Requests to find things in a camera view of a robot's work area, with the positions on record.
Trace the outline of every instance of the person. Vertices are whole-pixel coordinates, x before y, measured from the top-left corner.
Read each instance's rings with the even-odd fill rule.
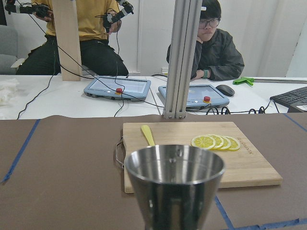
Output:
[[[53,75],[60,72],[59,53],[57,47],[56,30],[53,19],[51,0],[32,0],[32,4],[46,4],[50,7],[48,17],[37,18],[47,22],[45,37],[47,41],[34,49],[29,57],[18,68],[18,75]],[[98,75],[127,76],[128,70],[121,57],[108,45],[108,36],[117,32],[120,24],[111,24],[109,34],[103,27],[102,18],[106,12],[118,12],[118,3],[115,0],[78,0],[76,1],[79,40],[82,65],[88,67]]]
[[[217,29],[222,11],[218,0],[203,0],[191,80],[207,78],[212,81],[237,79],[244,68],[242,55],[237,51],[232,36]],[[170,46],[166,60],[169,62]]]

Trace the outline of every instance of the white table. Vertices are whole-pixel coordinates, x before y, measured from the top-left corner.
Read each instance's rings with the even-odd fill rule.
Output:
[[[167,78],[162,76],[154,76],[146,78],[152,81],[151,89],[153,91],[157,105],[163,105],[162,101],[160,100],[160,97],[158,96],[159,95],[158,87],[166,85]],[[274,79],[290,80],[291,78],[274,78]],[[307,80],[306,78],[293,78],[293,79],[304,80],[304,81]],[[236,93],[233,97],[229,97],[230,103],[227,106],[231,113],[249,111],[252,108],[255,110],[259,110],[261,106],[264,106],[265,108],[269,104],[271,96],[275,96],[284,92],[288,92],[290,90],[307,86],[307,84],[303,83],[264,83],[264,82],[254,82],[253,86],[250,86],[246,83],[240,85],[233,85],[233,80],[211,81],[208,79],[192,80],[190,82],[190,85],[197,85],[197,84],[210,84],[214,87],[223,84],[233,88]],[[284,107],[280,104],[276,105],[280,113],[286,113],[288,111],[287,107]],[[265,113],[268,114],[277,113],[276,107],[273,102],[270,103],[270,106],[267,108]]]
[[[6,105],[0,105],[0,119],[16,119],[18,113],[24,109],[41,90],[47,87],[51,76],[13,76],[1,75],[0,81],[17,79],[17,92]],[[41,93],[20,119],[40,119],[51,115],[67,117],[113,117],[122,106],[122,100],[106,98],[92,98],[84,95],[84,88],[92,80],[62,81],[62,76],[54,76],[49,88]],[[146,102],[155,104],[151,92]],[[144,102],[124,101],[124,106],[117,116],[140,116],[159,114],[156,106]]]

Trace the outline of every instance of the yellow lemon slice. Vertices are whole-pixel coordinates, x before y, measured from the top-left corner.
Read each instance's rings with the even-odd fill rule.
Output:
[[[212,137],[215,140],[215,146],[212,148],[213,150],[217,150],[224,144],[224,139],[217,134],[208,134],[208,136]]]
[[[228,150],[228,148],[231,146],[231,141],[225,136],[221,136],[224,140],[224,143],[221,147],[219,147],[217,150]]]
[[[215,146],[215,140],[208,135],[200,135],[192,139],[191,145],[205,150],[210,150]]]
[[[229,137],[229,136],[223,136],[224,138],[228,138],[231,142],[231,145],[230,147],[227,149],[227,150],[230,150],[230,151],[237,151],[239,148],[240,148],[240,142],[236,139],[236,138],[233,138],[233,137]]]

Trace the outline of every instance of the wooden cutting board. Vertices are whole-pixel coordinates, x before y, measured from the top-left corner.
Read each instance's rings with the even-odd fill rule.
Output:
[[[124,123],[123,141],[126,157],[132,152],[148,146],[141,131],[141,125],[150,127],[156,145],[190,145],[195,136],[203,134],[218,134],[237,138],[241,143],[241,148],[238,151],[213,150],[222,157],[226,165],[220,188],[278,185],[283,180],[233,122]],[[133,193],[126,169],[124,183],[125,192]]]

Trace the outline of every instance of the black pants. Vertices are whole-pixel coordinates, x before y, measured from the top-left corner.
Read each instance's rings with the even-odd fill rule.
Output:
[[[52,75],[61,71],[57,39],[54,36],[46,36],[46,38],[46,43],[31,51],[29,57],[18,68],[17,75]],[[123,60],[108,45],[108,40],[81,41],[80,51],[82,64],[96,74],[107,76],[128,75]]]

